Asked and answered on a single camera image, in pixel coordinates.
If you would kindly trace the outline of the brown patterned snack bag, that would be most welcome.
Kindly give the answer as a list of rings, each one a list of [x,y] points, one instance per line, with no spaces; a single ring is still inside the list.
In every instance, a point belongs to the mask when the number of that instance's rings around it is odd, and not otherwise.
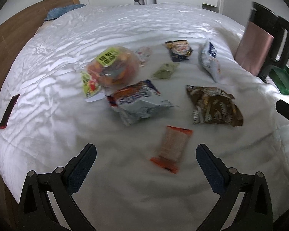
[[[194,124],[227,124],[241,127],[243,115],[235,97],[217,87],[186,86],[186,93],[193,103]]]

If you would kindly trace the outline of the white blue snack bag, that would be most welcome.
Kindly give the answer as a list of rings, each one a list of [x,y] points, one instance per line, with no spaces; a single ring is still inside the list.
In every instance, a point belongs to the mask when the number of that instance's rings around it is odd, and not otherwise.
[[[206,40],[200,48],[199,60],[201,66],[209,73],[213,81],[219,83],[221,80],[221,66],[217,60],[217,50],[209,40]]]

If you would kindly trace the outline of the orange wafer pack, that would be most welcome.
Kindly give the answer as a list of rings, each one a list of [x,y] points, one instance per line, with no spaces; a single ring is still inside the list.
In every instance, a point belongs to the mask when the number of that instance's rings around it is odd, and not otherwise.
[[[150,161],[176,174],[179,170],[178,163],[192,135],[193,130],[167,126],[158,155],[152,157]]]

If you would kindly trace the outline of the black gold butter cookies bag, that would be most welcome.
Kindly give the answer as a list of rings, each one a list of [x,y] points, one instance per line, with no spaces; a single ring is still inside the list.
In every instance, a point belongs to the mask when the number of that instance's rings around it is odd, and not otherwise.
[[[165,45],[173,62],[187,60],[193,53],[193,49],[187,40],[166,41]]]

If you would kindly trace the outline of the olive green pastry packet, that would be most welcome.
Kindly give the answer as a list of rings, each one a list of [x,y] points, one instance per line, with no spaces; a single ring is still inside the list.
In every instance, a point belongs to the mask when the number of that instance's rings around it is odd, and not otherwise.
[[[176,68],[180,63],[164,63],[162,64],[159,69],[152,75],[153,78],[157,79],[169,79],[171,78],[172,74],[176,71]]]

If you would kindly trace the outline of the blue white cookie pack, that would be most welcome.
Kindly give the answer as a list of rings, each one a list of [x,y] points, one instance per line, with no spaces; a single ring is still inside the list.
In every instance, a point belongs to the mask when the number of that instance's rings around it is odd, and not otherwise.
[[[126,126],[173,107],[169,100],[163,98],[150,79],[117,90],[108,95],[107,100]]]

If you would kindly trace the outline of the pink cartoon candy packet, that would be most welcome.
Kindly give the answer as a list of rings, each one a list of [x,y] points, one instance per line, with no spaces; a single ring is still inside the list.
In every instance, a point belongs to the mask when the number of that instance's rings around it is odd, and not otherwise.
[[[144,66],[151,57],[152,49],[147,46],[141,46],[135,51],[135,54],[140,60],[140,66]]]

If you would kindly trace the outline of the clear bag dried fruit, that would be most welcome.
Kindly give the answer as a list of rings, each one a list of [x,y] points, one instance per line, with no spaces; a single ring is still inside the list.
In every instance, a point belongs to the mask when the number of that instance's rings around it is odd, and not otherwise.
[[[127,85],[138,75],[140,59],[130,49],[112,46],[87,64],[88,74],[104,87]]]

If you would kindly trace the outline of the green yellow snack packet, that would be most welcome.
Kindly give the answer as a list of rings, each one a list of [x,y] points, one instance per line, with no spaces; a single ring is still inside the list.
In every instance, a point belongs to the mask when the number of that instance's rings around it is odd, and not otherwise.
[[[87,72],[81,72],[81,80],[86,102],[95,102],[106,97],[103,87]]]

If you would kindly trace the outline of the white bed sheet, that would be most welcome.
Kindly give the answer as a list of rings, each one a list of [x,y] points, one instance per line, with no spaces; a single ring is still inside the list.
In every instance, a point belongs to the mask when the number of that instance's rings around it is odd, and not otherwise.
[[[241,173],[263,172],[274,217],[282,215],[289,209],[289,121],[275,104],[289,97],[234,61],[243,32],[224,15],[170,4],[85,6],[56,19],[28,41],[0,92],[0,122],[20,94],[0,129],[0,174],[14,198],[20,199],[28,171],[52,172],[91,143],[97,160],[75,200],[97,230],[195,230],[218,200],[195,158],[204,143]],[[126,126],[106,99],[85,101],[80,72],[106,48],[151,47],[137,78],[145,80],[170,61],[165,42],[181,39],[193,48],[189,60],[169,80],[153,80],[173,107]],[[192,121],[185,87],[216,85],[198,62],[206,40],[221,66],[217,87],[235,97],[241,127]],[[193,130],[176,174],[150,161],[167,126]]]

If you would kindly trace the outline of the wooden headboard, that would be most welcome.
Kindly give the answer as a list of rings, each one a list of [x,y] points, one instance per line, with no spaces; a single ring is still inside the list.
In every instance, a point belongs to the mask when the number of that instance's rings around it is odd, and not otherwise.
[[[48,11],[78,3],[80,0],[43,0],[0,25],[0,91],[17,55],[43,24]]]

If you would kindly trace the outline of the blue cloth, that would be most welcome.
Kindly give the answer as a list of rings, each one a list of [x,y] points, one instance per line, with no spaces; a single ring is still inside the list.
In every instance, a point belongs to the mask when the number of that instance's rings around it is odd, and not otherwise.
[[[55,19],[61,17],[62,15],[64,15],[65,13],[68,13],[68,12],[75,10],[75,9],[79,9],[81,7],[84,7],[84,6],[86,6],[86,5],[85,4],[73,4],[73,5],[68,5],[65,7],[53,8],[53,9],[48,11],[47,16],[44,19],[44,21],[55,20]]]

